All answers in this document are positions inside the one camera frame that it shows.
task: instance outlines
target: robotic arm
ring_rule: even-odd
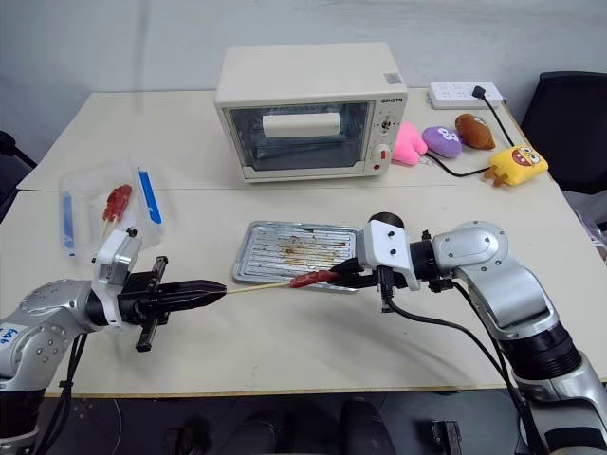
[[[150,351],[157,326],[171,312],[206,306],[226,294],[217,282],[160,284],[166,257],[156,258],[151,271],[131,273],[141,246],[135,234],[110,234],[94,260],[92,282],[45,284],[0,319],[0,455],[34,453],[38,408],[77,336],[108,325],[141,326],[136,349]]]
[[[206,306],[226,295],[217,282],[160,284],[166,257],[152,271],[131,273],[140,242],[115,231],[96,257],[92,282],[61,280],[27,295],[0,320],[0,455],[29,454],[38,408],[64,353],[79,334],[107,325],[141,326],[138,351],[151,349],[158,325],[172,311]],[[371,269],[370,275],[360,275]],[[607,452],[607,392],[535,276],[509,253],[505,233],[484,222],[409,243],[391,213],[372,217],[357,238],[357,257],[335,266],[331,281],[348,287],[378,285],[390,312],[394,287],[440,292],[451,279],[469,287],[472,304],[509,360],[541,440],[537,451]]]
[[[360,276],[363,269],[372,275]],[[607,453],[607,392],[579,352],[533,273],[511,254],[498,227],[473,221],[421,242],[407,239],[402,221],[378,213],[357,237],[357,258],[332,269],[332,283],[378,285],[385,312],[393,285],[440,292],[461,279],[490,336],[512,366],[532,419],[527,433],[550,453]]]

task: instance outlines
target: black chair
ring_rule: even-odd
[[[607,74],[542,73],[521,128],[562,190],[607,190]]]
[[[17,148],[15,139],[0,131],[0,222],[17,197],[17,185],[35,167],[36,162]]]

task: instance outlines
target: plastic container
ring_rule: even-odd
[[[149,174],[127,159],[115,160],[66,173],[59,181],[60,242],[69,256],[90,260],[96,254],[111,231],[107,226],[103,235],[107,198],[114,188],[124,184],[133,190],[114,228],[135,228],[142,248],[160,242],[162,217]]]

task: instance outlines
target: stuffed toy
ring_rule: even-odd
[[[452,129],[446,126],[431,126],[421,134],[430,150],[445,158],[455,158],[462,153],[462,143]]]
[[[495,147],[491,130],[480,117],[462,114],[455,119],[455,129],[462,142],[473,149],[491,150]]]
[[[409,121],[401,123],[396,137],[395,151],[392,160],[413,166],[419,161],[419,156],[428,151],[414,125]]]
[[[485,178],[492,178],[494,187],[519,185],[547,170],[548,163],[540,154],[526,145],[516,145],[489,159]]]

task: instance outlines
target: blue handle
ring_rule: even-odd
[[[141,180],[141,187],[143,188],[143,196],[145,196],[145,203],[147,204],[148,211],[150,212],[150,219],[159,225],[162,223],[162,218],[160,217],[160,211],[158,210],[154,190],[152,190],[150,176],[147,172],[142,170],[138,170],[138,173],[139,179]]]
[[[62,193],[62,208],[64,213],[64,246],[69,250],[69,255],[74,256],[74,218],[72,215],[72,196],[69,192]]]

